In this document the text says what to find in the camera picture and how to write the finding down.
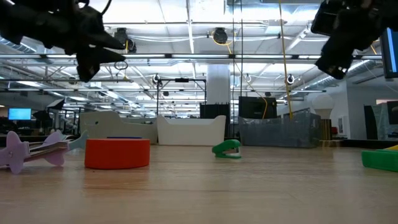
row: purple toy airplane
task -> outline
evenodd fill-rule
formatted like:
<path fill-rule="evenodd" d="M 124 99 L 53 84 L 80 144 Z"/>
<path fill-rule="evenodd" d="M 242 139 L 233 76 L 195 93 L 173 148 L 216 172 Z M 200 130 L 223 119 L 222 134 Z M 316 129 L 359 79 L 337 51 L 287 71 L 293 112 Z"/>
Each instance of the purple toy airplane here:
<path fill-rule="evenodd" d="M 50 164 L 62 166 L 63 155 L 73 149 L 85 148 L 88 138 L 85 131 L 75 141 L 65 141 L 65 136 L 60 132 L 51 134 L 41 146 L 30 148 L 29 142 L 21 142 L 18 135 L 10 131 L 7 134 L 7 147 L 0 150 L 0 167 L 9 166 L 13 174 L 19 174 L 24 167 L 24 162 L 45 159 Z"/>

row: red tape roll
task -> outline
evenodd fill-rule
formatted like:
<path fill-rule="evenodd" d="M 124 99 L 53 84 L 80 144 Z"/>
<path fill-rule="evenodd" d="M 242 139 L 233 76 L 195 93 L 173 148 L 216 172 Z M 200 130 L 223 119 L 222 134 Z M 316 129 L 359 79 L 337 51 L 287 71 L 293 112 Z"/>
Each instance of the red tape roll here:
<path fill-rule="evenodd" d="M 88 139 L 85 166 L 92 169 L 130 169 L 149 165 L 149 139 Z"/>

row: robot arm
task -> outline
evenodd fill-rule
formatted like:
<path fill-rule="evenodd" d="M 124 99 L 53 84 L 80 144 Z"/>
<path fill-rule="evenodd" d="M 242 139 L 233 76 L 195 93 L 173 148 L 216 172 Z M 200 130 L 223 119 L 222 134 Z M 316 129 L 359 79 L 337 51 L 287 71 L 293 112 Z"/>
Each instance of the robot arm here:
<path fill-rule="evenodd" d="M 79 77 L 88 82 L 100 70 L 101 63 L 126 59 L 105 49 L 122 50 L 124 46 L 105 32 L 102 14 L 89 3 L 89 0 L 12 0 L 12 3 L 0 0 L 0 35 L 14 44 L 30 37 L 48 49 L 56 46 L 68 55 L 76 54 Z"/>
<path fill-rule="evenodd" d="M 311 31 L 330 36 L 315 65 L 343 79 L 353 61 L 353 51 L 365 50 L 390 27 L 398 30 L 397 0 L 325 0 Z"/>

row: wooden table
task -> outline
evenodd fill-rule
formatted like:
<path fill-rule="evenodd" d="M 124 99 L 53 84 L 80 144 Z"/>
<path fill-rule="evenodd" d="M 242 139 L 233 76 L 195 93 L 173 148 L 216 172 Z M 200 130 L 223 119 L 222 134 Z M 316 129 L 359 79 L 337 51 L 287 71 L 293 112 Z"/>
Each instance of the wooden table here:
<path fill-rule="evenodd" d="M 398 174 L 365 169 L 359 149 L 152 146 L 150 166 L 91 170 L 83 151 L 64 167 L 0 169 L 0 223 L 398 222 Z"/>

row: computer monitor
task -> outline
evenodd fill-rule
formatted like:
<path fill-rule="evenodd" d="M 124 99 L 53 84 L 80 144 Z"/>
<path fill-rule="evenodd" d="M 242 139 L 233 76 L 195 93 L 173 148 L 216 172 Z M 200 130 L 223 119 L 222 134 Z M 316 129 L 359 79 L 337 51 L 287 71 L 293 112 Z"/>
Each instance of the computer monitor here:
<path fill-rule="evenodd" d="M 388 101 L 387 109 L 389 124 L 398 124 L 398 101 Z"/>
<path fill-rule="evenodd" d="M 276 118 L 276 99 L 271 97 L 264 98 L 267 100 L 267 111 L 264 119 Z M 265 109 L 266 102 L 261 97 L 239 97 L 239 116 L 242 118 L 262 119 Z"/>
<path fill-rule="evenodd" d="M 387 28 L 381 40 L 381 53 L 385 78 L 398 78 L 398 32 Z"/>
<path fill-rule="evenodd" d="M 11 121 L 30 120 L 31 117 L 32 117 L 32 109 L 28 109 L 28 108 L 9 108 L 8 109 L 8 120 L 11 120 Z"/>

